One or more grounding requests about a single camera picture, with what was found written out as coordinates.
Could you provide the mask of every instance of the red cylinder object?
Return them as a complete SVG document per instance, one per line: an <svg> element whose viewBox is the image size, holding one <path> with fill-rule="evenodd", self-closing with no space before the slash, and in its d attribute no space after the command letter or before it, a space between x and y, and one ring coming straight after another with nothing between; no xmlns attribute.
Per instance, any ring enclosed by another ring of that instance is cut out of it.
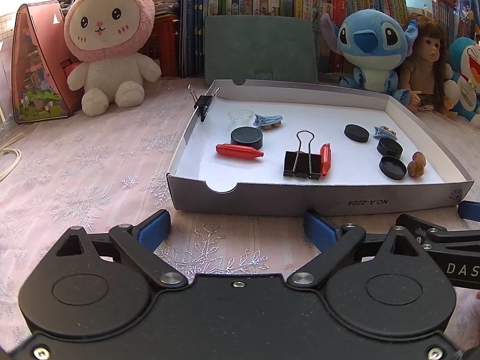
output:
<svg viewBox="0 0 480 360"><path fill-rule="evenodd" d="M257 157L263 157L263 153L261 151L249 146L231 145L229 143L224 143L222 145L217 145L216 149L217 153L220 155L241 158L244 160L252 160Z"/></svg>

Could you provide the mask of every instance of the plush bunny ear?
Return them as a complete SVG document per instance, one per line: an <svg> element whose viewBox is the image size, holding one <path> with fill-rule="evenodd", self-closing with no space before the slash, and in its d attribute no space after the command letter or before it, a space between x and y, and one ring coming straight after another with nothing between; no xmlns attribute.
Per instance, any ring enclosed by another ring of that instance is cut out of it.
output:
<svg viewBox="0 0 480 360"><path fill-rule="evenodd" d="M333 23L327 12L320 16L320 24L322 26L322 36L327 42L330 50L342 55L342 52L337 48L338 27Z"/></svg>

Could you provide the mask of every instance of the stitch plush toy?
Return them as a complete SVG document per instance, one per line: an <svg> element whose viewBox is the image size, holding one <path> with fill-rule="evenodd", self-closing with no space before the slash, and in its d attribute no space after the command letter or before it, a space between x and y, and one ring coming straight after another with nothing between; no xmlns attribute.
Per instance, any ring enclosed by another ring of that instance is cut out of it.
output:
<svg viewBox="0 0 480 360"><path fill-rule="evenodd" d="M418 33L416 21L403 31L390 16L374 9L351 14L340 28L327 13L320 20L330 49L355 65L354 79L342 77L340 86L386 93L402 104L409 103L410 92L397 90L394 69L412 53Z"/></svg>
<svg viewBox="0 0 480 360"><path fill-rule="evenodd" d="M138 54L154 23L152 0L76 0L65 18L68 48L82 63L68 76L76 91L85 88L82 109L103 114L110 103L119 108L143 102L143 79L156 81L159 66Z"/></svg>
<svg viewBox="0 0 480 360"><path fill-rule="evenodd" d="M445 89L454 105L452 111L480 128L480 48L469 38L457 38L448 49L447 60L457 84Z"/></svg>

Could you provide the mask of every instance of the green folder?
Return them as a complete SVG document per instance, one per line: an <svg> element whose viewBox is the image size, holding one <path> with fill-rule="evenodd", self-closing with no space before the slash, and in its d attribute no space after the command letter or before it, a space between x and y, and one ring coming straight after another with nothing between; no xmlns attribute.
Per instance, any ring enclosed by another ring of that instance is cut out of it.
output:
<svg viewBox="0 0 480 360"><path fill-rule="evenodd" d="M205 19L205 81L317 83L308 19L227 15Z"/></svg>

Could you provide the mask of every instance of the brown nut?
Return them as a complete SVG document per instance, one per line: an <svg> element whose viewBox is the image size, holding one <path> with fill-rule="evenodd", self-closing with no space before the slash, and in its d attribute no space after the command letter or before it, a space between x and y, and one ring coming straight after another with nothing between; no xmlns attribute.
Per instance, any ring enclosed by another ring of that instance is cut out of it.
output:
<svg viewBox="0 0 480 360"><path fill-rule="evenodd" d="M410 177L418 178L423 176L424 167L421 162L411 161L406 167Z"/></svg>
<svg viewBox="0 0 480 360"><path fill-rule="evenodd" d="M425 158L425 156L420 153L419 151L417 151L413 156L412 156L412 160L413 161L416 161L416 162L419 162L420 164L422 164L424 167L427 166L427 160Z"/></svg>

